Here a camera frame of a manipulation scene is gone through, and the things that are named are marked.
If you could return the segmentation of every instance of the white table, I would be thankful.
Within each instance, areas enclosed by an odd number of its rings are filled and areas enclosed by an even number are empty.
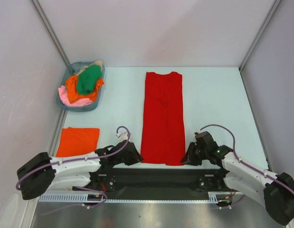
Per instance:
[[[115,145],[116,129],[126,126],[131,141],[140,152],[143,129],[143,105],[146,72],[183,75],[184,125],[186,150],[194,141],[194,132],[207,124],[229,128],[236,137],[237,153],[260,166],[268,168],[238,68],[236,67],[106,67],[98,107],[90,112],[68,112],[64,128],[96,127],[100,129],[98,148]],[[224,129],[210,127],[218,145],[232,147],[232,137]],[[116,168],[216,168],[208,161],[202,166],[166,166],[138,163],[120,164]]]

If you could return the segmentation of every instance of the orange towel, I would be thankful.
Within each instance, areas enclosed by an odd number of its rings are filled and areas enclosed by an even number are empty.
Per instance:
[[[101,88],[101,86],[105,83],[104,80],[100,78],[95,84],[95,89],[93,93],[88,95],[80,95],[78,94],[76,90],[77,81],[78,81],[78,75],[73,75],[66,80],[66,87],[67,87],[68,98],[70,103],[74,103],[81,98],[89,98],[93,102],[96,101],[96,98],[98,96],[98,91]]]
[[[96,150],[98,128],[63,128],[56,157],[83,155]]]

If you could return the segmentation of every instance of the blue plastic basket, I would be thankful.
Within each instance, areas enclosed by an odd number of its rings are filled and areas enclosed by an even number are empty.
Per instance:
[[[60,86],[64,86],[66,80],[71,77],[72,75],[77,74],[81,68],[83,66],[89,66],[90,64],[92,64],[93,62],[77,62],[77,63],[73,63],[70,66],[67,67],[66,72],[62,78],[61,84]],[[102,70],[102,78],[104,79],[104,75],[105,75],[105,67],[103,66],[103,70]],[[59,93],[57,93],[57,97],[56,97],[56,103],[57,105],[62,108],[62,109],[66,109],[68,111],[72,111],[72,112],[87,112],[87,111],[92,111],[93,109],[95,109],[98,106],[98,102],[99,102],[99,98],[101,95],[101,88],[98,91],[98,96],[96,98],[96,101],[93,102],[92,104],[89,104],[87,106],[83,106],[83,107],[69,107],[63,104],[63,102],[60,99]]]

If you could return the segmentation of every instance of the cable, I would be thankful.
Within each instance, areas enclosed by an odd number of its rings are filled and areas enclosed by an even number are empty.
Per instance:
[[[110,154],[107,154],[107,155],[102,155],[102,156],[97,156],[97,157],[87,158],[87,160],[94,160],[94,159],[99,159],[99,158],[107,158],[107,157],[113,156],[113,155],[119,153],[120,151],[122,151],[122,150],[127,146],[128,142],[129,142],[129,140],[130,140],[130,137],[131,137],[131,133],[130,133],[130,131],[128,130],[128,128],[125,127],[125,126],[120,126],[120,127],[118,127],[118,128],[117,128],[117,133],[118,133],[118,131],[119,131],[120,128],[124,128],[124,129],[127,131],[127,133],[128,133],[128,139],[126,140],[126,142],[124,143],[124,145],[123,145],[121,148],[119,148],[117,151],[115,151],[115,152],[113,152],[113,153],[110,153]],[[76,161],[82,161],[82,160],[85,160],[85,158],[74,158],[74,159],[69,159],[69,160],[62,161],[62,163],[76,162]],[[19,181],[16,183],[16,189],[17,189],[17,190],[21,190],[21,188],[20,188],[20,184],[21,184],[21,183],[22,183],[27,177],[29,177],[30,175],[36,173],[36,172],[39,171],[39,170],[45,169],[45,168],[47,168],[47,167],[49,167],[49,166],[52,166],[52,165],[59,165],[59,161],[57,161],[57,162],[53,162],[53,163],[49,163],[49,164],[45,164],[45,165],[42,165],[42,166],[40,166],[40,167],[38,167],[38,168],[36,168],[36,169],[34,169],[34,170],[28,172],[28,173],[25,174],[23,177],[21,177],[21,178],[19,179]]]
[[[236,194],[236,190],[234,190],[235,192],[233,193],[233,195],[231,197],[233,197]]]
[[[100,158],[107,158],[107,157],[113,156],[113,155],[119,153],[120,151],[122,151],[122,150],[127,146],[128,142],[129,142],[129,140],[130,140],[130,137],[131,137],[131,133],[130,133],[130,131],[128,130],[128,128],[125,127],[125,126],[120,126],[120,127],[118,127],[118,128],[117,128],[117,133],[118,133],[118,131],[119,131],[120,128],[124,128],[124,129],[127,131],[127,134],[128,134],[128,138],[127,138],[126,142],[124,143],[124,145],[123,145],[121,148],[119,148],[117,151],[115,151],[115,152],[113,152],[113,153],[111,153],[111,154],[102,155],[102,156],[97,156],[97,157],[91,157],[91,158],[88,158],[87,160],[100,159]],[[65,161],[63,161],[63,163],[76,162],[76,161],[81,161],[81,160],[85,160],[85,158],[69,159],[69,160],[65,160]],[[39,171],[39,170],[45,169],[45,168],[47,168],[47,167],[49,167],[49,166],[52,166],[52,165],[58,165],[58,164],[59,164],[58,161],[57,161],[57,162],[54,162],[54,163],[45,164],[45,165],[42,165],[42,166],[40,166],[40,167],[38,167],[38,168],[36,168],[36,169],[34,169],[34,170],[28,172],[26,175],[24,175],[22,178],[20,178],[19,181],[16,183],[16,189],[17,189],[17,190],[21,190],[21,188],[20,188],[20,184],[21,184],[21,183],[22,183],[27,177],[29,177],[30,175],[36,173],[36,172]],[[105,202],[108,200],[108,197],[107,197],[107,195],[105,194],[105,192],[106,192],[106,187],[105,187],[105,185],[104,185],[103,183],[102,183],[102,186],[103,186],[104,192],[97,191],[97,190],[94,190],[94,189],[88,189],[88,188],[84,188],[84,187],[79,187],[79,186],[77,186],[77,188],[79,188],[79,189],[81,189],[81,190],[96,192],[96,193],[101,194],[101,195],[103,195],[103,196],[105,197],[105,199],[104,199],[103,201],[101,201],[101,202],[99,202],[99,203],[97,203],[97,204],[95,204],[95,205],[89,205],[89,206],[87,206],[87,207],[86,207],[87,209],[89,209],[89,208],[94,208],[94,207],[97,207],[97,206],[99,206],[99,205],[102,205],[103,203],[105,203]],[[84,205],[84,204],[70,204],[70,205],[66,205],[66,206],[64,206],[64,207],[62,207],[62,208],[58,208],[58,209],[55,209],[55,210],[52,210],[52,211],[49,211],[49,212],[43,213],[43,214],[41,214],[41,215],[48,215],[48,214],[51,214],[51,213],[54,213],[54,212],[57,212],[57,211],[60,211],[60,210],[66,209],[66,208],[74,207],[74,206],[85,206],[85,205]]]
[[[103,192],[106,193],[106,186],[104,185],[104,183],[101,182],[100,185],[103,187]]]
[[[250,168],[250,169],[258,172],[261,175],[264,175],[264,173],[261,170],[255,168],[255,167],[251,166],[250,164],[246,163],[245,161],[239,159],[240,157],[236,153],[236,148],[235,148],[235,146],[236,146],[236,138],[235,138],[234,134],[228,128],[226,128],[226,127],[224,127],[222,125],[218,125],[218,124],[209,124],[209,125],[206,125],[206,126],[202,127],[200,130],[203,130],[203,129],[205,129],[207,127],[211,127],[211,126],[221,127],[223,129],[225,129],[226,131],[228,131],[232,135],[232,137],[233,137],[233,153],[234,153],[234,156],[237,158],[237,160],[240,163],[242,163],[243,165],[245,165],[246,167],[248,167],[248,168]],[[292,193],[294,195],[294,191],[291,188],[289,188],[288,186],[286,186],[285,184],[283,184],[281,181],[279,181],[279,180],[277,180],[277,179],[269,176],[268,174],[265,174],[264,176],[267,177],[267,178],[269,178],[270,180],[274,181],[275,183],[281,185],[282,187],[284,187],[285,189],[287,189],[290,193]]]
[[[236,203],[233,203],[229,206],[225,206],[225,207],[221,207],[221,209],[227,209],[227,208],[230,208],[231,206],[236,206],[237,204],[239,204],[243,199],[245,198],[245,195],[240,199],[238,200]]]
[[[101,202],[99,202],[99,203],[97,203],[97,204],[95,204],[95,205],[89,205],[89,206],[86,206],[87,209],[89,209],[89,208],[95,208],[95,207],[97,207],[97,206],[99,206],[99,205],[104,204],[104,203],[108,200],[108,197],[107,197],[107,195],[106,195],[104,192],[97,191],[97,190],[94,190],[94,189],[88,189],[88,188],[84,188],[84,187],[77,187],[77,188],[79,188],[79,189],[81,189],[81,190],[85,190],[85,191],[93,191],[93,192],[96,192],[96,193],[98,193],[98,194],[101,194],[101,195],[103,195],[103,196],[105,197],[105,199],[104,199],[103,201],[101,201]],[[74,206],[83,206],[83,207],[84,207],[85,204],[78,204],[78,203],[70,204],[70,205],[66,205],[66,206],[64,206],[64,207],[61,207],[61,208],[55,209],[55,210],[48,211],[48,212],[46,212],[46,213],[42,213],[41,215],[43,215],[43,216],[45,216],[45,215],[49,215],[49,214],[52,214],[52,213],[54,213],[54,212],[57,212],[57,211],[60,211],[60,210],[66,209],[66,208],[74,207]]]

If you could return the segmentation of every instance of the white cable tray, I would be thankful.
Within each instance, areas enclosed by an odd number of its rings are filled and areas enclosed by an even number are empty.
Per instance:
[[[39,197],[39,202],[64,202],[64,203],[94,203],[97,200],[88,200],[88,195],[94,193],[44,193]],[[134,199],[108,199],[106,203],[218,203],[213,193],[208,194],[206,200],[134,200]]]

